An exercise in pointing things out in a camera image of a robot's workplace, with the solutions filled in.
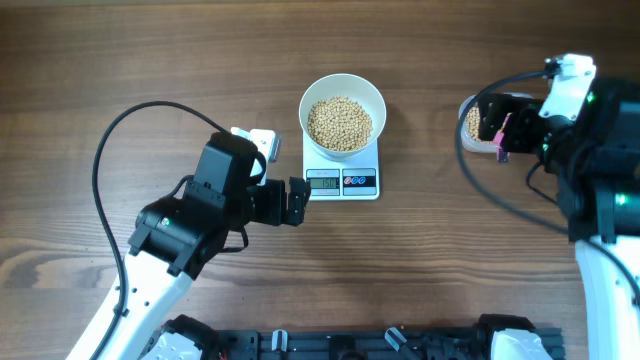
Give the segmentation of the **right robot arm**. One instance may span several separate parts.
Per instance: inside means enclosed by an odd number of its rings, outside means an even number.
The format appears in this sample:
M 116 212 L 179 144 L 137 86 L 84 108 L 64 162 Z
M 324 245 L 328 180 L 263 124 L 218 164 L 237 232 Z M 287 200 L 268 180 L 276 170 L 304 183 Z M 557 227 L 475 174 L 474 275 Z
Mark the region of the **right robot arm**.
M 555 175 L 559 226 L 492 194 L 465 169 L 478 192 L 573 243 L 584 286 L 588 349 L 592 359 L 639 356 L 639 86 L 592 76 L 571 86 L 569 97 L 538 99 L 498 93 L 498 81 L 471 101 L 483 140 L 501 149 L 533 153 Z

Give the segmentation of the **pile of yellow soybeans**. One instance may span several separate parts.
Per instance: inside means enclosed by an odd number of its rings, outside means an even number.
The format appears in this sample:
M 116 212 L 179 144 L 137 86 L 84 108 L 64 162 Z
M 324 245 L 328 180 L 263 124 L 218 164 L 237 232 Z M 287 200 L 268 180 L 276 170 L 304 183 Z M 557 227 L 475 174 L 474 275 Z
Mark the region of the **pile of yellow soybeans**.
M 323 148 L 348 152 L 368 143 L 373 120 L 357 101 L 335 96 L 312 106 L 307 129 L 311 139 Z

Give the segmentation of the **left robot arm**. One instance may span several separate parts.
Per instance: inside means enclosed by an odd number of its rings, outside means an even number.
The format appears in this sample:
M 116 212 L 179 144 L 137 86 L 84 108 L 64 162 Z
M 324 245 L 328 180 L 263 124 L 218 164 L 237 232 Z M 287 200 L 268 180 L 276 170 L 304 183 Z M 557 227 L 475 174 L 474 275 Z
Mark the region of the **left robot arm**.
M 310 185 L 266 176 L 281 139 L 272 130 L 213 134 L 194 174 L 139 213 L 114 282 L 98 312 L 70 353 L 72 359 L 136 359 L 161 321 L 204 265 L 230 252 L 230 232 L 250 222 L 298 226 L 304 221 Z

